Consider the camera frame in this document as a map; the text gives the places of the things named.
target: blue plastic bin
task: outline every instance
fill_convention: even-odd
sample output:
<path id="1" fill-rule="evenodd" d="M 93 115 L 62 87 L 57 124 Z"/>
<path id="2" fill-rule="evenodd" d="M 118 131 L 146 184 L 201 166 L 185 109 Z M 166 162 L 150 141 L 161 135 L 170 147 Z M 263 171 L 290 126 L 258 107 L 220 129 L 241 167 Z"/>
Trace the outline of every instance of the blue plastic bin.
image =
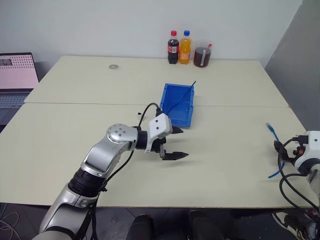
<path id="1" fill-rule="evenodd" d="M 160 108 L 176 127 L 190 127 L 194 111 L 195 86 L 166 83 Z"/>

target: blue ethernet cable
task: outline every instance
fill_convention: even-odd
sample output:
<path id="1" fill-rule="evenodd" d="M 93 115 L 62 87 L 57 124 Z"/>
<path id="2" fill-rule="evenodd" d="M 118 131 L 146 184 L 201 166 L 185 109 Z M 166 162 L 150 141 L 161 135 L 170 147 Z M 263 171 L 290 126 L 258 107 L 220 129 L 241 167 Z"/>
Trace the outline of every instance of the blue ethernet cable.
<path id="1" fill-rule="evenodd" d="M 274 135 L 274 137 L 275 137 L 275 140 L 277 140 L 277 141 L 279 142 L 279 138 L 278 138 L 278 136 L 277 136 L 277 134 L 276 134 L 276 131 L 275 131 L 274 128 L 271 126 L 271 124 L 267 122 L 265 125 L 266 125 L 267 128 L 270 130 L 270 132 L 273 133 L 273 135 Z M 284 166 L 285 166 L 285 162 L 283 162 L 283 163 L 281 164 L 281 169 L 283 169 Z M 280 173 L 280 171 L 275 172 L 274 174 L 268 176 L 268 179 L 272 179 L 273 177 L 277 176 L 279 173 Z"/>

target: plastic bottle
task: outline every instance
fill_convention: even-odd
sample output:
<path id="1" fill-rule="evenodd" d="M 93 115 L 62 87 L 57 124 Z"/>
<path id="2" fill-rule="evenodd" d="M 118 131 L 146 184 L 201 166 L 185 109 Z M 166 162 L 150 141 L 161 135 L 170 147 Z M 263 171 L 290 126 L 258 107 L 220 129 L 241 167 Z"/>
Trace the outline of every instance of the plastic bottle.
<path id="1" fill-rule="evenodd" d="M 184 37 L 181 39 L 181 47 L 179 52 L 179 62 L 181 64 L 188 64 L 191 53 L 191 39 L 189 38 L 190 31 L 185 30 Z"/>
<path id="2" fill-rule="evenodd" d="M 179 41 L 177 40 L 177 31 L 171 31 L 171 38 L 168 41 L 168 61 L 170 64 L 176 64 L 179 58 Z"/>

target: floor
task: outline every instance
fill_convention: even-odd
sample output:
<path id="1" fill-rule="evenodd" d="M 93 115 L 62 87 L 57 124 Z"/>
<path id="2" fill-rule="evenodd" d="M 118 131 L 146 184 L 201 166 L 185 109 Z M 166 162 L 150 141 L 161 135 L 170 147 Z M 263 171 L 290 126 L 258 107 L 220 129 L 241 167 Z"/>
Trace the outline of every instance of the floor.
<path id="1" fill-rule="evenodd" d="M 0 203 L 0 214 L 5 207 Z M 21 240 L 32 239 L 39 231 L 39 226 L 48 207 L 20 204 L 8 204 L 0 217 L 10 225 L 17 220 L 17 215 L 12 214 L 3 219 L 6 215 L 16 212 L 19 214 L 19 221 L 14 229 Z M 186 217 L 190 208 L 119 208 L 104 207 L 97 209 L 97 235 L 100 240 L 125 240 L 130 225 L 135 217 L 141 214 L 148 214 L 154 220 L 156 232 L 173 231 L 179 228 L 181 219 Z M 257 214 L 254 210 L 236 210 L 222 208 L 201 208 L 202 212 L 211 217 L 226 237 L 233 240 L 295 240 L 296 238 L 273 220 L 270 212 Z M 9 240 L 10 230 L 1 230 L 3 223 L 0 223 L 0 240 Z M 91 228 L 87 232 L 90 239 Z M 18 240 L 14 234 L 11 240 Z"/>

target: table surface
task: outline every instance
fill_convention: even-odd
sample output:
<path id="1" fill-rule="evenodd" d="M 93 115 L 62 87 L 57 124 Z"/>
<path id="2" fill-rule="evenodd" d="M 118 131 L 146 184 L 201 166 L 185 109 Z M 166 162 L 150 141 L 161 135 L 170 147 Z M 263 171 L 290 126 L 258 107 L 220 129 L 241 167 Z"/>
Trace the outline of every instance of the table surface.
<path id="1" fill-rule="evenodd" d="M 134 126 L 142 105 L 26 103 L 0 134 L 0 202 L 51 205 L 90 148 L 115 123 Z M 149 110 L 142 126 L 153 118 Z M 135 151 L 108 185 L 100 206 L 116 207 L 289 207 L 281 196 L 271 123 L 285 141 L 305 130 L 288 107 L 194 108 L 192 125 L 167 137 L 168 152 L 189 153 L 162 161 Z M 129 152 L 122 155 L 123 163 Z M 295 172 L 287 164 L 285 172 Z M 292 178 L 316 201 L 307 181 Z M 286 190 L 295 203 L 306 204 Z"/>
<path id="2" fill-rule="evenodd" d="M 194 81 L 195 106 L 288 106 L 256 60 L 211 60 L 199 68 L 167 59 L 88 56 L 61 57 L 25 102 L 159 104 L 165 83 Z"/>

